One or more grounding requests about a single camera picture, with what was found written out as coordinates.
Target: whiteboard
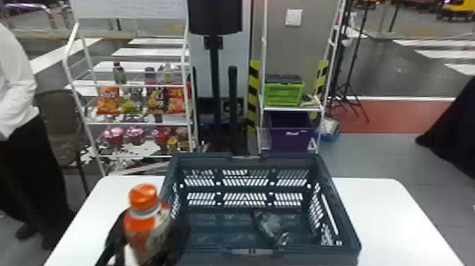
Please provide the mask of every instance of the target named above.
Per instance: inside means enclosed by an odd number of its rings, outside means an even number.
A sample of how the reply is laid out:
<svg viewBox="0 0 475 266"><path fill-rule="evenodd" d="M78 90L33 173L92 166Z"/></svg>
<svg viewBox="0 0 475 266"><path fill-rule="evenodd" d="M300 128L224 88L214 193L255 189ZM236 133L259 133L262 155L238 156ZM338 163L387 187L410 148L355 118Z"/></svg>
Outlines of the whiteboard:
<svg viewBox="0 0 475 266"><path fill-rule="evenodd" d="M71 0L77 18L184 19L186 0Z"/></svg>

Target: black pants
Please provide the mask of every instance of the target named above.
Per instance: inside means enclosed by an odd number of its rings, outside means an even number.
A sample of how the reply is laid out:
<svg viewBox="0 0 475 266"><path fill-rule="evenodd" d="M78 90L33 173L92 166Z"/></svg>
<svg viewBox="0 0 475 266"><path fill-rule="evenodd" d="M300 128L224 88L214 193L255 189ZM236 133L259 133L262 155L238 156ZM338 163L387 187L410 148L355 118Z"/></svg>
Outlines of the black pants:
<svg viewBox="0 0 475 266"><path fill-rule="evenodd" d="M0 141L0 209L43 234L65 229L72 219L62 171L40 116Z"/></svg>

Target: black speaker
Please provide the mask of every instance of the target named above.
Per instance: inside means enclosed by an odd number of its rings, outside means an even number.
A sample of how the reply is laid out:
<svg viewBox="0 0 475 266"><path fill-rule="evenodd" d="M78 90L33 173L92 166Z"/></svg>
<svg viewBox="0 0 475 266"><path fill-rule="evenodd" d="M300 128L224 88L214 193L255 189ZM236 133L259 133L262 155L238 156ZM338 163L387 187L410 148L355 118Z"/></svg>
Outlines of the black speaker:
<svg viewBox="0 0 475 266"><path fill-rule="evenodd" d="M227 35L242 31L242 0L188 0L189 31Z"/></svg>

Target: red floor mat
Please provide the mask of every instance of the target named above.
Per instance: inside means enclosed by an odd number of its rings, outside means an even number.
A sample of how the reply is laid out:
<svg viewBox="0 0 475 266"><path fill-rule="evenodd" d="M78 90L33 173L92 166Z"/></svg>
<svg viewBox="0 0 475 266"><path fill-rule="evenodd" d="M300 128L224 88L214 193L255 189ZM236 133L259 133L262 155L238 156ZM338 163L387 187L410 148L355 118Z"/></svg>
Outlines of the red floor mat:
<svg viewBox="0 0 475 266"><path fill-rule="evenodd" d="M422 133L439 118L451 102L369 100L361 102L370 117L367 123L345 105L336 108L333 118L340 121L343 133Z"/></svg>

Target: person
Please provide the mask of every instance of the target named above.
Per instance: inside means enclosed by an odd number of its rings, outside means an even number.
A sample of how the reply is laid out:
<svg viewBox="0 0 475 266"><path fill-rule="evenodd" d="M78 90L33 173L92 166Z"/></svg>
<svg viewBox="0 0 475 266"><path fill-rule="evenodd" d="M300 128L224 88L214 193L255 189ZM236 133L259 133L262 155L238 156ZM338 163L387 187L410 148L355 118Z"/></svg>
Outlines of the person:
<svg viewBox="0 0 475 266"><path fill-rule="evenodd" d="M24 224L16 238L39 232L53 249L74 217L45 123L33 106L36 81L25 51L0 24L0 210Z"/></svg>

